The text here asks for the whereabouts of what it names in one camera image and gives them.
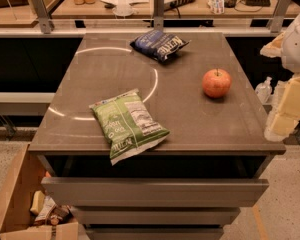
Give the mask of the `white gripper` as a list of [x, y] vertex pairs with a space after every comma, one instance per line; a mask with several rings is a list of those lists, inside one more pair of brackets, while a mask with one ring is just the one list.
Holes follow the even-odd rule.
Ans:
[[260, 54], [269, 58], [281, 56], [282, 66], [294, 74], [288, 81], [279, 81], [272, 98], [264, 136], [280, 142], [288, 137], [300, 121], [300, 14]]

